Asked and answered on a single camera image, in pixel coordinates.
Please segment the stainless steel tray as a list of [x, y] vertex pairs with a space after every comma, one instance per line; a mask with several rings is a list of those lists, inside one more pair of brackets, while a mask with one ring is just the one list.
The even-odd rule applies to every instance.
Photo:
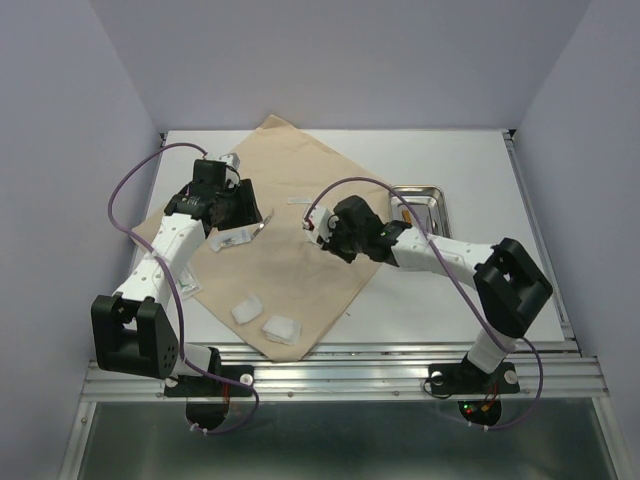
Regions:
[[389, 211], [392, 220], [404, 221], [402, 211], [408, 210], [413, 225], [420, 222], [430, 234], [451, 237], [449, 218], [443, 191], [437, 186], [397, 185], [393, 189], [414, 209], [415, 217], [400, 199], [389, 194]]

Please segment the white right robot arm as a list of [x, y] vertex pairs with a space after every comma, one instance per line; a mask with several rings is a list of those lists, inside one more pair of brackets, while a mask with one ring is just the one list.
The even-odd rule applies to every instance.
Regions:
[[523, 245], [505, 238], [496, 245], [425, 235], [403, 220], [387, 223], [361, 197], [352, 195], [334, 209], [315, 206], [305, 214], [310, 240], [352, 263], [360, 254], [408, 271], [454, 279], [475, 290], [486, 324], [460, 366], [463, 384], [482, 390], [546, 305], [553, 288]]

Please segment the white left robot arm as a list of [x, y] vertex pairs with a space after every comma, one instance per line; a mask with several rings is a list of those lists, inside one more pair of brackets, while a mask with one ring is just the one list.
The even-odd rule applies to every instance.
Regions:
[[91, 321], [101, 369], [160, 380], [188, 376], [202, 394], [221, 386], [218, 350], [186, 343], [184, 328], [172, 326], [166, 309], [212, 231], [261, 222], [252, 182], [240, 177], [239, 165], [234, 153], [196, 160], [191, 181], [167, 203], [134, 271], [112, 295], [96, 297]]

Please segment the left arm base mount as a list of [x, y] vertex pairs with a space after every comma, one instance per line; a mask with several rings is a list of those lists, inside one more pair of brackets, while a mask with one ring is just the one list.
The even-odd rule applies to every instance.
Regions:
[[228, 434], [245, 426], [259, 405], [254, 389], [254, 367], [224, 365], [220, 354], [212, 353], [208, 376], [174, 375], [165, 380], [163, 395], [185, 401], [185, 419], [192, 432], [204, 436]]

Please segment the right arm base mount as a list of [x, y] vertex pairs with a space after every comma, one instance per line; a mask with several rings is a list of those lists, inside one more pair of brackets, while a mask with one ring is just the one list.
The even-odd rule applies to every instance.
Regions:
[[467, 357], [458, 363], [436, 363], [428, 367], [422, 390], [432, 398], [460, 396], [458, 409], [472, 425], [496, 427], [502, 415], [502, 395], [520, 392], [515, 365], [502, 360], [492, 373], [485, 373]]

